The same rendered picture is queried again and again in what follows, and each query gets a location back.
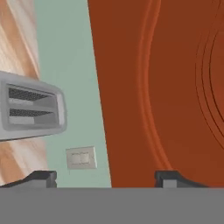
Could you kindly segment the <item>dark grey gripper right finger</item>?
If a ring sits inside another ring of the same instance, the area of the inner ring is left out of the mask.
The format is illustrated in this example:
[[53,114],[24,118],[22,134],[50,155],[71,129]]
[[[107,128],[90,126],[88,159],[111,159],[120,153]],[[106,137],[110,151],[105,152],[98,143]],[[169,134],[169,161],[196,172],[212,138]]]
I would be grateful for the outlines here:
[[155,187],[160,188],[203,188],[205,185],[182,176],[178,171],[155,171]]

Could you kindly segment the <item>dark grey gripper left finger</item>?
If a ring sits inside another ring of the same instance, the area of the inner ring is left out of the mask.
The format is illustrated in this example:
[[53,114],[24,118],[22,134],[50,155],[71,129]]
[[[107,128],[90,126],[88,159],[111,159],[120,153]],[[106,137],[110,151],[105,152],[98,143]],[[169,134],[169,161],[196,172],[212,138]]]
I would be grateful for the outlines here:
[[33,171],[27,177],[14,181],[5,185],[1,185],[1,188],[9,187],[34,187],[34,188],[56,188],[57,183],[56,171]]

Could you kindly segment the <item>reddish-brown wooden cabinet side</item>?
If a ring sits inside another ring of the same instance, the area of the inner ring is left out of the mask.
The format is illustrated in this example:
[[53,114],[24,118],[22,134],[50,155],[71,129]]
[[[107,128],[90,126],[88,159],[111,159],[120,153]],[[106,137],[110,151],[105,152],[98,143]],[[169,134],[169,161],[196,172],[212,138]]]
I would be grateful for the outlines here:
[[224,186],[224,0],[87,0],[111,182]]

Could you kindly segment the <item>silver toaster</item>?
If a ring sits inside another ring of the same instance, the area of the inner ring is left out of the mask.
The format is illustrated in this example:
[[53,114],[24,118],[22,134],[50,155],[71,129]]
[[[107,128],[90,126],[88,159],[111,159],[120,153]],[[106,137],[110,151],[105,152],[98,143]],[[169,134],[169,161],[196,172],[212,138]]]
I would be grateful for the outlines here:
[[0,71],[0,142],[62,133],[67,108],[61,89]]

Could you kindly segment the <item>grey wall light switch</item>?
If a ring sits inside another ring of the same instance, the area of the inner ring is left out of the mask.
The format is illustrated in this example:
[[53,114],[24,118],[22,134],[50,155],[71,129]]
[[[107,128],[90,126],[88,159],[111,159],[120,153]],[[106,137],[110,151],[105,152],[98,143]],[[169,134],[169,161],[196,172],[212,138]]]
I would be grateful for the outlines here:
[[95,147],[66,149],[66,162],[69,170],[96,169]]

